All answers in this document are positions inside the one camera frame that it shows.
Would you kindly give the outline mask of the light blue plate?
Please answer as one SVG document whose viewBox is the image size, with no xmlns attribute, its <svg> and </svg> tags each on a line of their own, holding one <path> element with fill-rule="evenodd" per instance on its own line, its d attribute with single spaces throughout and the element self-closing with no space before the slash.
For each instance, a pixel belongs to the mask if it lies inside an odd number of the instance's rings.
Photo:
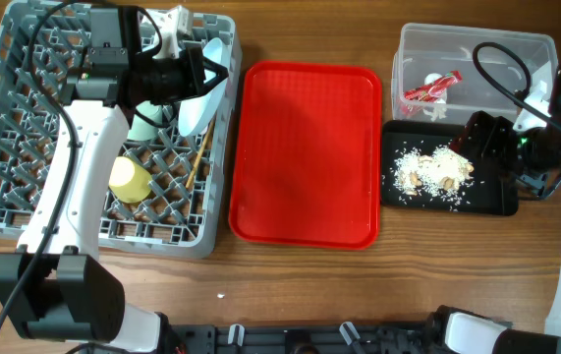
<svg viewBox="0 0 561 354">
<path fill-rule="evenodd" d="M 211 39 L 203 47 L 202 53 L 206 59 L 222 67 L 227 63 L 227 46 L 220 38 Z M 182 137 L 204 132 L 218 109 L 226 86 L 227 79 L 223 79 L 206 95 L 181 102 L 177 128 Z"/>
</svg>

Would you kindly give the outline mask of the green bowl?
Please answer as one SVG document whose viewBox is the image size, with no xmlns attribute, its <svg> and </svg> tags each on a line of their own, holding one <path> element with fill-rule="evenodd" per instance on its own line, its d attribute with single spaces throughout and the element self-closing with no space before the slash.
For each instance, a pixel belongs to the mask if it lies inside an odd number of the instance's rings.
<svg viewBox="0 0 561 354">
<path fill-rule="evenodd" d="M 153 122 L 153 125 L 136 115 L 127 139 L 137 142 L 153 140 L 158 135 L 159 128 L 157 125 L 162 123 L 162 107 L 145 101 L 137 106 L 137 111 L 149 121 Z"/>
</svg>

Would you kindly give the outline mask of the rice and shell scraps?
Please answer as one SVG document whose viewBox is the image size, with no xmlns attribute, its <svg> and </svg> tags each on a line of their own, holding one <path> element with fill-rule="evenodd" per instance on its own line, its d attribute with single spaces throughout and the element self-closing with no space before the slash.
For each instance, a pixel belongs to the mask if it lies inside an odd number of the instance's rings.
<svg viewBox="0 0 561 354">
<path fill-rule="evenodd" d="M 432 153 L 422 153 L 417 147 L 403 149 L 390 169 L 393 189 L 398 202 L 409 206 L 420 202 L 444 203 L 448 210 L 466 204 L 466 193 L 475 184 L 475 167 L 446 145 L 436 147 Z"/>
</svg>

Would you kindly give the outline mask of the white tissue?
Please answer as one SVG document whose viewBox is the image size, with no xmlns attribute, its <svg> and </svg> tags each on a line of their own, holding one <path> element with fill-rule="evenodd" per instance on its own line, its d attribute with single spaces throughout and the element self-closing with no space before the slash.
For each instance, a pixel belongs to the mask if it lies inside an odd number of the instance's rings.
<svg viewBox="0 0 561 354">
<path fill-rule="evenodd" d="M 424 78 L 424 83 L 432 84 L 441 77 L 438 73 L 431 73 Z M 425 108 L 422 113 L 429 118 L 431 122 L 443 120 L 447 117 L 447 92 L 444 91 L 441 96 L 434 102 L 432 107 Z"/>
</svg>

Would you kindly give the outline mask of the wooden chopstick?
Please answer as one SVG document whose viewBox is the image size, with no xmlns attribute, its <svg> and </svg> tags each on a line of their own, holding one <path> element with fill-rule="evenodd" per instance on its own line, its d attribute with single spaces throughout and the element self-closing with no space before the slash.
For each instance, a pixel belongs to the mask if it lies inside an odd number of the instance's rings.
<svg viewBox="0 0 561 354">
<path fill-rule="evenodd" d="M 199 166 L 201 164 L 201 159 L 202 159 L 203 154 L 205 153 L 205 150 L 208 147 L 208 144 L 211 140 L 211 137 L 212 137 L 212 134 L 213 134 L 213 131 L 214 131 L 214 127 L 215 127 L 215 122 L 216 122 L 216 119 L 213 119 L 207 127 L 208 128 L 207 132 L 206 132 L 205 136 L 203 137 L 203 140 L 201 142 L 201 146 L 200 146 L 200 148 L 197 152 L 196 159 L 194 161 L 193 169 L 192 169 L 192 171 L 189 175 L 189 178 L 187 180 L 187 183 L 186 183 L 186 189 L 187 190 L 191 190 L 193 188 L 193 184 L 195 182 L 196 174 L 197 174 L 197 171 L 198 171 Z"/>
</svg>

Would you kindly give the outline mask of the red snack wrapper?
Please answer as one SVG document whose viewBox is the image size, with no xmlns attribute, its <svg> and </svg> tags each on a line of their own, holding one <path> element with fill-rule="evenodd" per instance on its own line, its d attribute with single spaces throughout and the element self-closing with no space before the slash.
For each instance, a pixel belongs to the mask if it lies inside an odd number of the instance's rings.
<svg viewBox="0 0 561 354">
<path fill-rule="evenodd" d="M 406 91 L 403 96 L 409 101 L 434 102 L 439 99 L 448 88 L 459 83 L 462 79 L 459 71 L 451 71 L 444 76 L 438 77 L 429 84 Z"/>
</svg>

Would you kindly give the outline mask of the yellow cup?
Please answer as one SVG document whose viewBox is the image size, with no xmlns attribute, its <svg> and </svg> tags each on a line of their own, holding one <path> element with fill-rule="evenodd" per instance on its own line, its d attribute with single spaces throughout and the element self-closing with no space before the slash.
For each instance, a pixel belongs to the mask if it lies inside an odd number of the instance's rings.
<svg viewBox="0 0 561 354">
<path fill-rule="evenodd" d="M 125 156 L 117 156 L 111 170 L 108 187 L 123 203 L 135 204 L 145 200 L 151 193 L 151 174 L 142 166 Z"/>
</svg>

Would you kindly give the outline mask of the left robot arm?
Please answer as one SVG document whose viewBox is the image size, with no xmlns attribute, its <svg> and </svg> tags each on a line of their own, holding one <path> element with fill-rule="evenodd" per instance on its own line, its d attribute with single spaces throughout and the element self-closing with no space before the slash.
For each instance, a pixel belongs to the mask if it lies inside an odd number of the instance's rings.
<svg viewBox="0 0 561 354">
<path fill-rule="evenodd" d="M 94 48 L 66 77 L 55 104 L 60 133 L 42 195 L 17 248 L 0 253 L 0 320 L 24 339 L 136 353 L 182 353 L 166 316 L 129 304 L 98 259 L 110 173 L 138 105 L 198 98 L 228 69 L 198 48 Z"/>
</svg>

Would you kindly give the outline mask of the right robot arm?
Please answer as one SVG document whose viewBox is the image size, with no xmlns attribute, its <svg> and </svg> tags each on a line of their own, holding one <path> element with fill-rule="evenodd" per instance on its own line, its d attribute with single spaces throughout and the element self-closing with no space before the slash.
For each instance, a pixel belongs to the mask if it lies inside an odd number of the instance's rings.
<svg viewBox="0 0 561 354">
<path fill-rule="evenodd" d="M 508 174 L 542 174 L 561 169 L 561 66 L 544 117 L 548 121 L 545 127 L 518 133 L 506 119 L 477 112 L 450 148 L 477 164 Z M 480 315 L 449 310 L 439 341 L 455 353 L 561 353 L 561 266 L 542 333 L 516 330 Z"/>
</svg>

